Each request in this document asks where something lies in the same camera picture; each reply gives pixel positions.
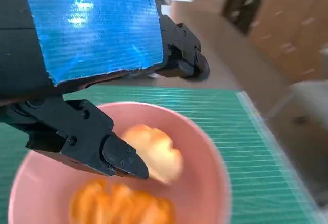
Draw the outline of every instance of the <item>green cutting mat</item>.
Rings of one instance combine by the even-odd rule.
[[[197,123],[212,138],[232,184],[232,224],[323,223],[246,95],[221,89],[98,85],[68,95],[95,104],[139,101],[167,107]],[[7,220],[10,187],[26,149],[26,135],[0,125],[0,222]]]

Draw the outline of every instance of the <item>food in bowl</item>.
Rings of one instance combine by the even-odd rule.
[[[72,224],[174,224],[171,202],[124,184],[112,185],[106,192],[103,179],[92,180],[72,198]]]
[[[148,167],[149,177],[169,184],[181,175],[181,152],[172,148],[171,138],[162,130],[140,124],[130,127],[121,138],[137,150]]]

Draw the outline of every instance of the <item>orange food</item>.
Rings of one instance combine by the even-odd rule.
[[[129,128],[121,138],[137,150],[151,178],[169,184],[181,174],[182,155],[172,148],[173,142],[165,132],[141,124]]]
[[[103,180],[82,187],[70,204],[72,224],[174,224],[173,205],[146,192],[114,185],[105,191]]]

